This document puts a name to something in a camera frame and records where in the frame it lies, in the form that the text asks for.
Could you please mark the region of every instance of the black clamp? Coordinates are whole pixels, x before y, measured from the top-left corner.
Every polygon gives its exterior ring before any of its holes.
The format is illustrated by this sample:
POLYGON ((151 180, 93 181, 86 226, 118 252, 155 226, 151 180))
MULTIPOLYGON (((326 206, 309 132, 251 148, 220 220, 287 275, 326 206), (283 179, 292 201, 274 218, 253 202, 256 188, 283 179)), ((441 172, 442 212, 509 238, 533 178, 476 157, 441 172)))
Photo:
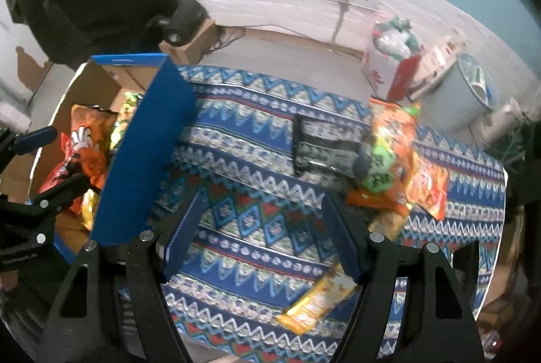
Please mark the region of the black clamp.
MULTIPOLYGON (((56 137, 52 126, 18 136, 7 128, 1 130, 0 170, 16 155, 35 151, 56 137)), ((38 195, 32 204, 11 203, 7 196, 0 196, 0 273, 51 254, 56 215, 69 208, 89 186, 88 177, 77 174, 38 195)))
POLYGON ((127 282, 147 361, 192 362, 160 287, 178 271, 175 261, 186 255, 205 206, 200 194, 183 203, 154 231, 127 244, 85 244, 49 312, 38 363, 144 361, 129 354, 123 342, 116 305, 119 277, 127 282))
MULTIPOLYGON (((408 278, 404 316, 394 353, 379 362, 485 361, 475 319, 463 291, 471 287, 470 281, 461 286, 437 244, 428 242, 421 249, 398 246, 381 233, 370 233, 334 194, 324 196, 321 209, 344 271, 363 284, 333 362, 376 361, 397 277, 408 278), (341 238, 334 238, 336 233, 341 238), (356 255, 347 249, 351 245, 357 246, 356 255)), ((477 273, 469 277, 477 282, 477 273)))

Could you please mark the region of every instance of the blue patterned tablecloth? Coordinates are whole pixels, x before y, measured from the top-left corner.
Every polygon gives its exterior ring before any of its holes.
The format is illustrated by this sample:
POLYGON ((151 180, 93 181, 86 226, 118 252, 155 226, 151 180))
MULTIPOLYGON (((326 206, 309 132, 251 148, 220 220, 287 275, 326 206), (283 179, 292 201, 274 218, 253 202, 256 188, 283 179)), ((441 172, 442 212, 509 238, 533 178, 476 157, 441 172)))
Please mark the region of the blue patterned tablecloth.
MULTIPOLYGON (((319 214, 327 179, 293 177, 291 119, 301 113, 369 127, 369 108, 257 73, 201 65, 179 71, 197 94, 198 118, 179 140, 154 216, 194 189, 208 207, 185 263, 163 288, 178 330, 261 363, 328 362, 355 297, 301 336, 274 320, 337 261, 319 214)), ((415 149, 450 170, 446 215, 437 222, 415 208, 397 242, 432 241, 450 258, 478 239, 477 314, 502 233, 505 172, 488 155, 424 126, 415 149)), ((398 279, 380 354, 394 350, 405 290, 406 280, 398 279)))

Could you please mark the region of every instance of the snack bag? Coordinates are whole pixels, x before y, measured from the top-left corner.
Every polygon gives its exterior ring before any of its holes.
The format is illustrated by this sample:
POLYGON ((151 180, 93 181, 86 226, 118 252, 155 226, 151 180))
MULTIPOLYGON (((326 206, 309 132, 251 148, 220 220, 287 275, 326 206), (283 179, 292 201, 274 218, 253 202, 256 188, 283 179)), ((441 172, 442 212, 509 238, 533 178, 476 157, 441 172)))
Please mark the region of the snack bag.
POLYGON ((297 335, 305 334, 355 288, 355 282, 338 264, 329 268, 304 296, 277 316, 276 321, 297 335))
MULTIPOLYGON (((71 177, 78 172, 81 172, 80 164, 73 160, 73 151, 71 150, 71 137, 65 133, 60 133, 60 146, 62 151, 64 151, 64 161, 59 163, 55 169, 53 169, 45 181, 41 184, 38 189, 38 193, 41 194, 46 190, 56 186, 58 183, 62 182, 68 177, 71 177)), ((70 209, 75 214, 79 213, 80 203, 82 198, 78 197, 74 199, 73 204, 70 209)))
POLYGON ((111 133, 111 143, 109 146, 109 156, 111 159, 118 152, 120 141, 124 137, 126 129, 142 99, 143 96, 139 93, 133 91, 124 93, 124 101, 122 102, 122 107, 116 118, 113 132, 111 133))
POLYGON ((368 229, 370 232, 383 233, 391 241, 394 241, 406 221, 407 216, 402 216, 398 212, 383 211, 369 224, 368 229))
POLYGON ((94 227, 94 216, 99 205, 99 195, 92 189, 86 191, 80 203, 80 217, 83 220, 83 226, 90 232, 94 227))
POLYGON ((90 178, 92 186, 103 189, 107 175, 107 151, 116 113, 99 107, 71 107, 71 146, 74 159, 90 178))
POLYGON ((293 117, 293 169, 363 179, 370 167, 371 134, 361 126, 293 117))
POLYGON ((436 220, 445 218, 449 172, 413 153, 413 175, 406 186, 406 198, 425 209, 436 220))
POLYGON ((418 104, 398 104, 370 99, 372 110, 372 161, 357 190, 346 197, 347 204, 388 209, 408 216, 410 205, 405 186, 411 174, 418 104))

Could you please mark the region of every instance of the orange snack bag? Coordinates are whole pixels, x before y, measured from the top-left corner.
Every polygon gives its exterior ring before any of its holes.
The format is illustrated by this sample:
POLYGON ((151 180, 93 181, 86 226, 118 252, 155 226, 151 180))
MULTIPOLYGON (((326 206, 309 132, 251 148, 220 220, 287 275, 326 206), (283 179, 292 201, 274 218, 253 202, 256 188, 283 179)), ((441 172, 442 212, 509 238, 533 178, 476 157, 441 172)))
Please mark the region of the orange snack bag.
POLYGON ((370 99, 372 110, 372 163, 357 190, 349 192, 347 204, 388 209, 408 216, 405 187, 411 168, 417 127, 418 104, 404 108, 380 99, 370 99))
POLYGON ((413 166, 413 175, 406 186, 408 201, 442 221, 445 218, 449 172, 416 152, 413 153, 413 166))
POLYGON ((355 291, 356 284, 335 265, 292 306, 276 317, 276 322, 297 335, 313 329, 333 308, 355 291))
POLYGON ((107 152, 116 113, 91 106, 71 107, 71 147, 74 160, 90 178, 92 186, 102 189, 107 175, 107 152))

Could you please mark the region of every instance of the plastic bag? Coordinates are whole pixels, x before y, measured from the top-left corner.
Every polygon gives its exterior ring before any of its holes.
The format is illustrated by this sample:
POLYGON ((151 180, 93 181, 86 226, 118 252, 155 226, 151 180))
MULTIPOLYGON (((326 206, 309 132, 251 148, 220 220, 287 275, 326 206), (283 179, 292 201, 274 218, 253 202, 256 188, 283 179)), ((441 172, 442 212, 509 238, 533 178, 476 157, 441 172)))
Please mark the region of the plastic bag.
POLYGON ((295 115, 293 169, 363 179, 370 167, 371 132, 360 126, 295 115))
POLYGON ((396 29, 391 29, 384 32, 377 41, 376 47, 380 52, 391 56, 398 56, 399 61, 409 58, 411 50, 406 45, 408 33, 399 32, 396 29))
POLYGON ((407 216, 402 216, 395 211, 383 211, 372 220, 368 229, 370 232, 383 233, 391 241, 394 241, 406 222, 407 216))

